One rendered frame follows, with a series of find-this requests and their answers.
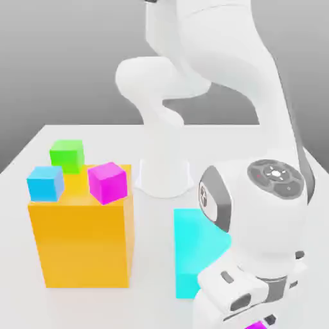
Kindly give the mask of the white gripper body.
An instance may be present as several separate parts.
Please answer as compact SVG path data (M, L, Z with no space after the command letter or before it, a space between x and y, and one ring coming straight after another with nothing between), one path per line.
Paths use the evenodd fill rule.
M193 329L246 329L276 313L277 303L261 303L246 290L211 293L201 289L193 300Z

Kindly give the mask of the small blue cube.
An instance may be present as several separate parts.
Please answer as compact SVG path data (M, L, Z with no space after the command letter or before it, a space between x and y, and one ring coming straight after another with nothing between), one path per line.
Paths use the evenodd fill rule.
M33 202L57 202L64 191L61 166L36 166L26 180Z

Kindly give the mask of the small green cube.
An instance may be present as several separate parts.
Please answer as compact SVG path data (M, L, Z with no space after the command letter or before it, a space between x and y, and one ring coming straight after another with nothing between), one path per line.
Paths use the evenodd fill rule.
M61 166L64 174L78 174L84 165L81 139L59 139L49 150L51 165Z

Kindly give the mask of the large cyan box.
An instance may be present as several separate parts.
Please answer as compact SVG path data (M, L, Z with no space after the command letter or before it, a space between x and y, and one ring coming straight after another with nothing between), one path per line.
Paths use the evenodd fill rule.
M200 289L197 276L229 249L231 237L200 209L175 209L173 227L175 295L193 299Z

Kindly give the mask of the large orange box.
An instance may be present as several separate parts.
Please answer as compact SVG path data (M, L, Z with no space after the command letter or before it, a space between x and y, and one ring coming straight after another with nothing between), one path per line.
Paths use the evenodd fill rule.
M127 288L134 254L134 201L102 205L89 192L88 167L65 175L56 202L28 212L48 288Z

